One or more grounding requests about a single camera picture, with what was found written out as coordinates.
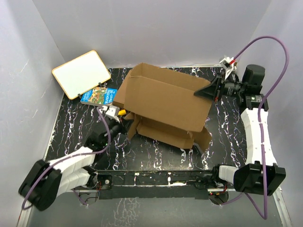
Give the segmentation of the cardboard box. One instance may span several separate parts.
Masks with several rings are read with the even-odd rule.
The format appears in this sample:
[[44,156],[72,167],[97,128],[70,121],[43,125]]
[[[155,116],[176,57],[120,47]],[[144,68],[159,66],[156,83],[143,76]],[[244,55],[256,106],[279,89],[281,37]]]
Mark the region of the cardboard box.
[[177,148],[197,144],[208,149],[212,139],[205,127],[212,101],[194,95],[209,80],[140,63],[128,72],[113,105],[128,111],[127,136],[136,133]]

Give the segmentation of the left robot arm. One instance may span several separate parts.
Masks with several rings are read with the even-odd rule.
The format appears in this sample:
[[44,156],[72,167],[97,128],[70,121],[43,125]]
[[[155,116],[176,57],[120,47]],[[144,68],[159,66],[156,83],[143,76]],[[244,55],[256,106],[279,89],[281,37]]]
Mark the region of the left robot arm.
[[127,133],[132,123],[133,120],[125,117],[118,121],[104,118],[78,150],[48,162],[36,161],[19,187],[19,195],[24,202],[44,211],[59,195],[71,189],[79,186],[94,188],[98,177],[92,165],[105,155],[118,134]]

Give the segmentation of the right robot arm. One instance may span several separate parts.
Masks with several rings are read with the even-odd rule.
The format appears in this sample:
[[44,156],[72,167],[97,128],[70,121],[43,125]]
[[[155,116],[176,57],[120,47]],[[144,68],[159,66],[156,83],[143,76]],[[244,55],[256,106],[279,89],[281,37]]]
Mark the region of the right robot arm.
[[223,96],[236,98],[244,124],[247,143],[245,166],[215,166],[211,175],[215,187],[230,183],[238,192],[271,196],[286,177],[286,170],[278,166],[270,144],[268,102],[261,94],[264,77],[264,67],[250,64],[242,79],[234,70],[228,77],[221,72],[209,85],[194,92],[195,96],[214,102]]

